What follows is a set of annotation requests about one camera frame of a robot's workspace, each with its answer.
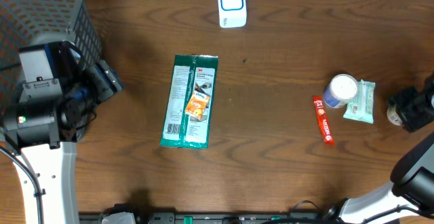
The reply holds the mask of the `orange Kleenex tissue pack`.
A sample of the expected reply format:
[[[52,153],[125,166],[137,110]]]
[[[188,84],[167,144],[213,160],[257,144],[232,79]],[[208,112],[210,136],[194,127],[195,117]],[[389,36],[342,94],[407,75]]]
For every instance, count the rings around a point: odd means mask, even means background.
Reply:
[[[187,103],[185,113],[195,119],[201,120],[210,99],[211,96],[194,90]]]

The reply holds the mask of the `mint green wipes pack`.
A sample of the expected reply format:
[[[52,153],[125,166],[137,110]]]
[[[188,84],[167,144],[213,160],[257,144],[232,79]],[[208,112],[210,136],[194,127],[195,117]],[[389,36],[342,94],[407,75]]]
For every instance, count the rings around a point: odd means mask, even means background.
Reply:
[[[355,98],[347,103],[347,109],[343,117],[345,119],[373,124],[375,87],[375,83],[361,79],[358,82],[358,93]]]

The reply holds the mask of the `green white gloves package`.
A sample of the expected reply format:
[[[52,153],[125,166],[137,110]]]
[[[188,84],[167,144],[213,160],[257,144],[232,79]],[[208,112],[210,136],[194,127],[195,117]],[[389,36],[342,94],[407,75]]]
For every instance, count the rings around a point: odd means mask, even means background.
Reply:
[[[217,56],[175,56],[161,146],[189,149],[208,147],[217,70]],[[211,96],[201,120],[185,113],[194,90]]]

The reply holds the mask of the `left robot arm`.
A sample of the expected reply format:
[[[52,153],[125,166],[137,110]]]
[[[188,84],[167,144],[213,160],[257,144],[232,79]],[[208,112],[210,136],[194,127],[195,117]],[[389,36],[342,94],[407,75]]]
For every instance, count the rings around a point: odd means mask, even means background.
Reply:
[[[21,48],[24,82],[5,111],[6,146],[17,170],[27,223],[79,223],[77,143],[98,105],[123,89],[104,60],[90,66],[70,41]]]

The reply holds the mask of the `white cotton swab tub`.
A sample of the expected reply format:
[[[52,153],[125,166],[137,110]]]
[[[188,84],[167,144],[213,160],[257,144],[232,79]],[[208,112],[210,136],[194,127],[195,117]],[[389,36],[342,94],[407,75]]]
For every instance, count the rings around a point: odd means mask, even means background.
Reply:
[[[340,108],[354,99],[358,93],[358,82],[348,74],[335,76],[323,93],[323,101],[331,108]]]

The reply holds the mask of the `green lid cream jar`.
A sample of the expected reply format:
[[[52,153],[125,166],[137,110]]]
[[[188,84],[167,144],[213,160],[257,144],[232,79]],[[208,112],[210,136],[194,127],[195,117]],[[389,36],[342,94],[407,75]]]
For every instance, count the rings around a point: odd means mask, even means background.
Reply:
[[[396,126],[402,126],[403,125],[402,119],[400,118],[400,116],[397,112],[396,105],[392,105],[392,106],[388,107],[387,118],[389,119],[389,121],[392,124],[394,124]]]

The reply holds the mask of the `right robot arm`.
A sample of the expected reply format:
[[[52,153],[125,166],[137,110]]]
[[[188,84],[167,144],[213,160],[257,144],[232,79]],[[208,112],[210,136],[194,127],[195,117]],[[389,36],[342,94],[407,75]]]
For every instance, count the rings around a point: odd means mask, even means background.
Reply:
[[[406,88],[387,101],[389,120],[408,132],[433,122],[433,76],[418,91]],[[402,217],[433,218],[433,134],[395,165],[390,181],[358,198],[343,199],[322,217],[334,223],[391,223]]]

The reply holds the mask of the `red white tube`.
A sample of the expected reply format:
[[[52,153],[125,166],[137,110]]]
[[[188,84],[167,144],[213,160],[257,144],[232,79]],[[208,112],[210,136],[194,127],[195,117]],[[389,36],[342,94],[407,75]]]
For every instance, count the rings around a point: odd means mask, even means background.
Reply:
[[[330,124],[326,114],[326,110],[323,101],[320,96],[313,97],[313,104],[315,106],[315,112],[317,116],[317,123],[323,137],[323,141],[327,145],[335,145],[334,138],[330,130]]]

